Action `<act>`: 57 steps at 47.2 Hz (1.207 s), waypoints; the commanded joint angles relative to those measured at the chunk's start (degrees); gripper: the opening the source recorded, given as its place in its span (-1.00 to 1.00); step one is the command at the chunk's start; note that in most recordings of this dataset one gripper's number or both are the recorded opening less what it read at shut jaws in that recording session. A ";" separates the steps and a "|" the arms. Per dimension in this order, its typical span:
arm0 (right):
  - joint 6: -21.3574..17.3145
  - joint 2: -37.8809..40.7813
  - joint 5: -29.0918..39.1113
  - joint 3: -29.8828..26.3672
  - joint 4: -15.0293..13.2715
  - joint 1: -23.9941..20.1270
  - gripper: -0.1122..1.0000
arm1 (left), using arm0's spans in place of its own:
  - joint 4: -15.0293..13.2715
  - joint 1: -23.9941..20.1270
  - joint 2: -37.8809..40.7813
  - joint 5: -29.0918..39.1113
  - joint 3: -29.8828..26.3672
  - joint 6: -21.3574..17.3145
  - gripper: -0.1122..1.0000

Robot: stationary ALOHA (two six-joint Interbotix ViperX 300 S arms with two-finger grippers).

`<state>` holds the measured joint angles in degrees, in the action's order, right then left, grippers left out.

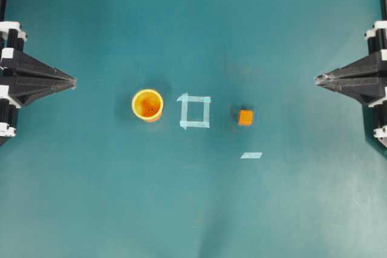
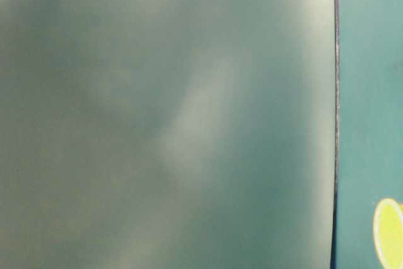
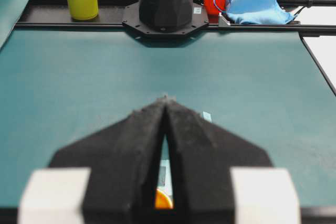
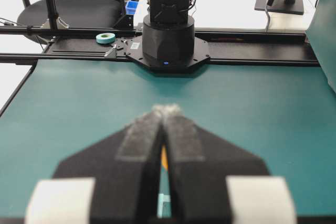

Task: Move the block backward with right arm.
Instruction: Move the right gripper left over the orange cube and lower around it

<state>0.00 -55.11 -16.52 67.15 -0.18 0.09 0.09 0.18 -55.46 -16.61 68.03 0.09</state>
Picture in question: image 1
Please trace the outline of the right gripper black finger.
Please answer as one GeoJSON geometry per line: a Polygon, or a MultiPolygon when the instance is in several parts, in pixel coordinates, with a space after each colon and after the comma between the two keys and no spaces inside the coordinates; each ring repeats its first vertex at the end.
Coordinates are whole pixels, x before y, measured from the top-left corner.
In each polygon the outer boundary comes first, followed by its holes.
{"type": "Polygon", "coordinates": [[[386,50],[377,51],[347,66],[323,73],[315,78],[315,83],[323,85],[330,80],[361,77],[386,77],[386,50]]]}
{"type": "Polygon", "coordinates": [[[370,104],[386,96],[386,77],[331,79],[318,76],[316,85],[353,98],[361,104],[370,104]]]}

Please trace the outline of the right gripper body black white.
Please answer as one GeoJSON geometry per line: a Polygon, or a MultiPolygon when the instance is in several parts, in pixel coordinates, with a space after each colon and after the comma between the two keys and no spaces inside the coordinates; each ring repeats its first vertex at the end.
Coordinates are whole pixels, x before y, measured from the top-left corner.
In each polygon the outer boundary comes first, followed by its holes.
{"type": "MultiPolygon", "coordinates": [[[[368,44],[369,55],[376,53],[381,60],[378,75],[386,79],[386,21],[376,21],[372,29],[364,34],[368,44]]],[[[382,86],[382,97],[368,105],[372,108],[375,129],[373,136],[386,147],[386,85],[382,86]]]]}

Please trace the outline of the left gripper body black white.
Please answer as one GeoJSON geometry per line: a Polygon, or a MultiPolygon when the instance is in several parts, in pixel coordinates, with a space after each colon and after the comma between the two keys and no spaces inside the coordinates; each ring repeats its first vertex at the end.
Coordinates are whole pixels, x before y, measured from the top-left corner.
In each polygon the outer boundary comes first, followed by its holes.
{"type": "MultiPolygon", "coordinates": [[[[11,59],[15,51],[24,51],[27,34],[19,22],[1,21],[1,61],[11,59]]],[[[10,97],[10,85],[6,77],[15,75],[15,70],[1,65],[1,145],[16,136],[20,104],[10,97]]]]}

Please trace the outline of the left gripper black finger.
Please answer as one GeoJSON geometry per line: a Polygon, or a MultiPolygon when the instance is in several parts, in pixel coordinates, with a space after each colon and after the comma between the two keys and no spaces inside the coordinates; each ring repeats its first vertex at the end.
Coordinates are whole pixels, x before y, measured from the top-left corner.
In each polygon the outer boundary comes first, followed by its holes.
{"type": "Polygon", "coordinates": [[[76,86],[74,80],[35,77],[9,77],[8,95],[20,106],[28,106],[36,100],[76,86]]]}
{"type": "Polygon", "coordinates": [[[16,49],[3,49],[1,52],[1,67],[15,70],[34,76],[48,77],[49,79],[75,82],[75,78],[61,70],[48,66],[28,54],[16,49]]]}

